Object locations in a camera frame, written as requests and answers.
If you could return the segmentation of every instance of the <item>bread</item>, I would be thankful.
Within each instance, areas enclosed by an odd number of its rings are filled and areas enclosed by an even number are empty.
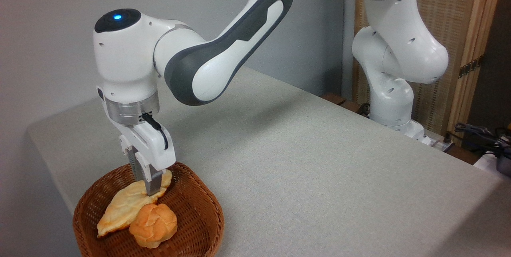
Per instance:
[[[165,204],[147,204],[140,209],[129,231],[140,246],[157,248],[176,233],[177,217]]]
[[[151,196],[147,196],[146,185],[143,180],[119,190],[107,206],[105,214],[97,223],[97,237],[127,228],[135,220],[144,205],[156,203],[158,198],[165,194],[171,180],[172,172],[166,170],[161,177],[160,190]]]

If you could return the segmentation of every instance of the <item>gray tabletop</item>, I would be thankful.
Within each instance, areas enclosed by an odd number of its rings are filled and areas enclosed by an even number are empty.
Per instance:
[[[158,86],[177,160],[222,205],[218,256],[511,255],[506,180],[248,68],[205,106]],[[99,100],[29,134],[70,212],[127,162]]]

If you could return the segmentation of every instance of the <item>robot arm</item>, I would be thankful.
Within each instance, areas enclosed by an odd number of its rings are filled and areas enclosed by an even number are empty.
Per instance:
[[[110,122],[122,133],[123,153],[148,195],[157,192],[161,171],[174,164],[168,131],[153,119],[159,111],[157,75],[187,105],[207,104],[286,15],[292,0],[248,0],[214,40],[206,42],[186,24],[149,17],[133,9],[101,17],[93,34],[98,88]]]
[[[370,89],[370,118],[425,144],[411,120],[414,92],[406,81],[430,84],[446,71],[448,54],[426,28],[416,0],[364,0],[371,26],[354,38],[353,55]]]

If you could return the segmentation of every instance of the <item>wicker panel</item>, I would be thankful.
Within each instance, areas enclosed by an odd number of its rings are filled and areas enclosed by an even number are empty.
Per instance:
[[[447,128],[474,0],[417,2],[420,15],[429,31],[449,51],[449,66],[442,79],[435,84],[411,84],[415,94],[412,118],[426,129],[441,134]],[[368,26],[363,0],[357,0],[355,25],[355,32]],[[354,65],[353,90],[358,103],[369,102],[367,80],[358,63]]]
[[[135,181],[129,164],[96,181],[78,202],[73,229],[84,257],[212,257],[222,242],[224,218],[216,197],[187,166],[177,162],[172,183],[157,204],[177,216],[177,232],[155,249],[139,246],[128,228],[97,238],[96,225],[114,195]]]

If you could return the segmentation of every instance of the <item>brown woven basket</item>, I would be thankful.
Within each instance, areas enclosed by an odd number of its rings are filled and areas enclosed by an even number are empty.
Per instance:
[[[78,247],[85,257],[212,257],[224,231],[222,207],[216,197],[187,166],[171,166],[172,183],[157,204],[166,204],[177,216],[177,232],[158,248],[139,246],[128,228],[97,238],[97,223],[113,196],[135,181],[129,164],[112,170],[82,196],[73,216]]]

